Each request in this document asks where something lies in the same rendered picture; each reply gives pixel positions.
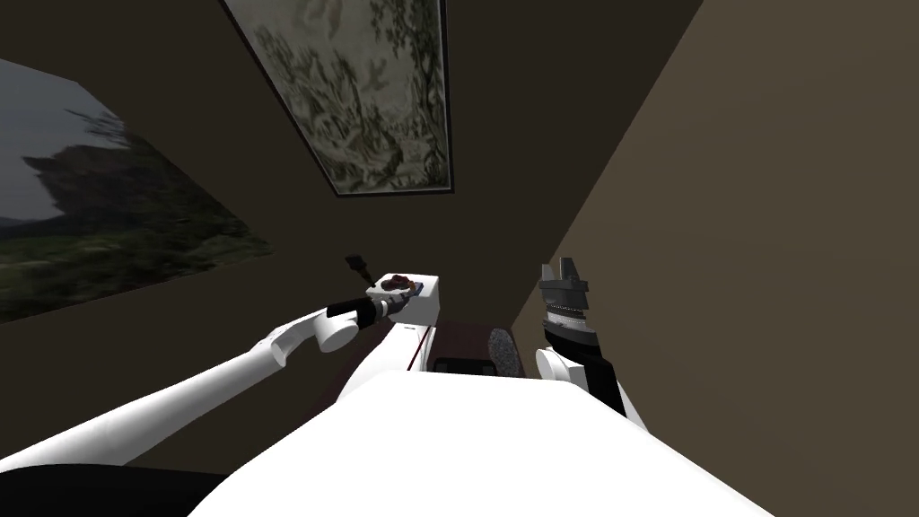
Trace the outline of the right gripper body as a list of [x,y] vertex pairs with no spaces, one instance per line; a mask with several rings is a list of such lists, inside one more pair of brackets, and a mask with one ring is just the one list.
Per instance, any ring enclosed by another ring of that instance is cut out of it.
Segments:
[[589,308],[589,288],[585,281],[570,276],[541,280],[538,287],[546,305],[547,321],[568,328],[587,327],[584,311]]

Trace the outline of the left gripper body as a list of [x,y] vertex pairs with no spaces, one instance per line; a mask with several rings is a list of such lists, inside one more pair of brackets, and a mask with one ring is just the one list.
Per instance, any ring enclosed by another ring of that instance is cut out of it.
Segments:
[[380,298],[380,316],[382,318],[389,317],[392,313],[400,312],[415,295],[412,291],[405,291],[391,293],[386,297]]

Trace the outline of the small black bent bar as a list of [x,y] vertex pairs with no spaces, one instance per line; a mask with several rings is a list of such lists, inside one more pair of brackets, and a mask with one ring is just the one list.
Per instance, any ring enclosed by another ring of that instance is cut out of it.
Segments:
[[351,254],[345,257],[346,264],[356,272],[369,286],[375,286],[374,278],[368,269],[367,263],[360,254]]

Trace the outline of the dark brown table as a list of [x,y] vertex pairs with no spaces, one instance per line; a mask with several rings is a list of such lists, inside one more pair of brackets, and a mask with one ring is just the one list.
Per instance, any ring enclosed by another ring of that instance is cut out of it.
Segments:
[[500,327],[457,321],[440,324],[435,329],[426,370],[501,377],[497,375],[488,353],[487,341],[495,328]]

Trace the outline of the grey speckled oval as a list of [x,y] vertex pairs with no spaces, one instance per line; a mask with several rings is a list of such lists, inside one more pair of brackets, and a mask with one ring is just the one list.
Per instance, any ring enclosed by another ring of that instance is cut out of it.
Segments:
[[495,365],[498,376],[510,378],[523,378],[525,376],[518,347],[515,345],[513,337],[508,330],[493,329],[487,344],[490,360]]

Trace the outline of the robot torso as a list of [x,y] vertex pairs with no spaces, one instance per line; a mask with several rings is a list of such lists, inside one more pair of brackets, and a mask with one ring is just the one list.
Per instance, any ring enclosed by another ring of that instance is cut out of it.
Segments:
[[773,517],[565,381],[382,372],[189,517]]

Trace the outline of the floral framed wall picture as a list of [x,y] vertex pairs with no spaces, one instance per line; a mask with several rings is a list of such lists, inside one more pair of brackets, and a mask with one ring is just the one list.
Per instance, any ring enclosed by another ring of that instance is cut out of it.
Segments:
[[220,0],[338,197],[455,188],[446,0]]

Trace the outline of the landscape wall picture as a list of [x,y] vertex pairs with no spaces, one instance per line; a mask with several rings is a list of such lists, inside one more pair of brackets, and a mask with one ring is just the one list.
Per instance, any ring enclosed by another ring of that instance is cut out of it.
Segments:
[[0,59],[0,324],[270,252],[79,83]]

